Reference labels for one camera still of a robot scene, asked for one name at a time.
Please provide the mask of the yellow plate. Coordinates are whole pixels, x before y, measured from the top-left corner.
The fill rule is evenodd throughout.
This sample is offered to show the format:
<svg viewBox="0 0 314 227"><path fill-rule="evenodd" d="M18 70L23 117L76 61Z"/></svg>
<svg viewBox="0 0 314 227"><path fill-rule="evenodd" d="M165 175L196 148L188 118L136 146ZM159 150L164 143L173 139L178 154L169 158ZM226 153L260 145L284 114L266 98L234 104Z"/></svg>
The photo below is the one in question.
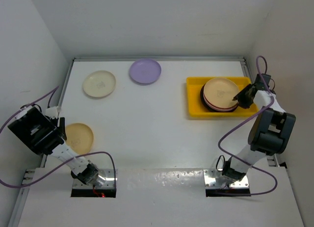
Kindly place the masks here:
<svg viewBox="0 0 314 227"><path fill-rule="evenodd" d="M65 127L66 144L79 155L89 153L94 143L92 129L83 123L74 123Z"/></svg>
<svg viewBox="0 0 314 227"><path fill-rule="evenodd" d="M203 89L205 100L219 109L232 108L237 105L234 97L239 93L238 86L227 78L216 77L209 80Z"/></svg>

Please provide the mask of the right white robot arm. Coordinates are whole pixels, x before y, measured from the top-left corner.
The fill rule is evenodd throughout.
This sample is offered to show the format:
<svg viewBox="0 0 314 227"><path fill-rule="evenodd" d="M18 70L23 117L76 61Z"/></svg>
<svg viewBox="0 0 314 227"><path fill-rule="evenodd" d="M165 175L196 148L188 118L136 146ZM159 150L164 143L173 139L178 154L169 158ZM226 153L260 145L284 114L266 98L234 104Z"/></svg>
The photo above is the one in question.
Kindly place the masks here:
<svg viewBox="0 0 314 227"><path fill-rule="evenodd" d="M224 162L222 176L227 180L241 181L248 170L261 159L281 154L287 147L296 116L283 110L276 100L274 91L269 90L271 76L256 76L233 101L244 109L255 104L258 108L256 120L248 135L248 144Z"/></svg>

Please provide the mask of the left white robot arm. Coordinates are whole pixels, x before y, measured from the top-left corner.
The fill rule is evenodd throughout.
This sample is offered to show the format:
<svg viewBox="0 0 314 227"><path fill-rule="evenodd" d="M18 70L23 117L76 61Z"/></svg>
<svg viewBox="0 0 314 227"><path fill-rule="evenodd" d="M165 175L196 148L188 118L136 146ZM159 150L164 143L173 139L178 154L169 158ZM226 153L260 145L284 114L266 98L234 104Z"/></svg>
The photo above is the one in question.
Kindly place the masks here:
<svg viewBox="0 0 314 227"><path fill-rule="evenodd" d="M35 106L22 109L15 116L15 120L8 128L22 141L33 153L37 155L51 155L71 169L74 178L85 185L100 186L100 171L96 165L80 157L66 144L64 118L51 119L40 112Z"/></svg>

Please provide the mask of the pink plate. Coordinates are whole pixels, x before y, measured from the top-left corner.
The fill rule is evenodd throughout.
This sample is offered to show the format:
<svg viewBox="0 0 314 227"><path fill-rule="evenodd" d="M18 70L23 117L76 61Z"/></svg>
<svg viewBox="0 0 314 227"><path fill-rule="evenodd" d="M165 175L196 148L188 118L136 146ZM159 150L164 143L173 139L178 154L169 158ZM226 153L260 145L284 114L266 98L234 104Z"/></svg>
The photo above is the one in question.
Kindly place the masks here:
<svg viewBox="0 0 314 227"><path fill-rule="evenodd" d="M238 107L238 105L234 105L232 107L229 108L220 108L220 107L216 107L215 105L211 104L206 97L203 95L203 100L205 102L205 105L208 106L211 110L213 111L217 111L217 112L232 112L234 110L236 110L236 108Z"/></svg>

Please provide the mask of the dark-rimmed plate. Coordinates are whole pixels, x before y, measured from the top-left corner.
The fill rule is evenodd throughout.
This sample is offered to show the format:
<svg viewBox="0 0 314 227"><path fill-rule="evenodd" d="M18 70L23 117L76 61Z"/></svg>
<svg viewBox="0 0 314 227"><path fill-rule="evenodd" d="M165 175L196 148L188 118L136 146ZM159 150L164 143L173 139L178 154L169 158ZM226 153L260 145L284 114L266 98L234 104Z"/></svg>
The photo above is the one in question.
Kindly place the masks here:
<svg viewBox="0 0 314 227"><path fill-rule="evenodd" d="M201 103L202 103L202 105L208 110L208 111L210 111L210 112L215 112L215 113L218 113L218 112L234 112L237 108L238 108L238 105L236 105L234 108L232 108L232 109L229 109L229 110L216 110L216 109L214 109L214 108L212 108L212 107L210 107L207 103L206 103L206 101L205 101L205 98L204 98L204 85L203 85L203 87L201 88L201 90L200 90L200 100L201 100Z"/></svg>

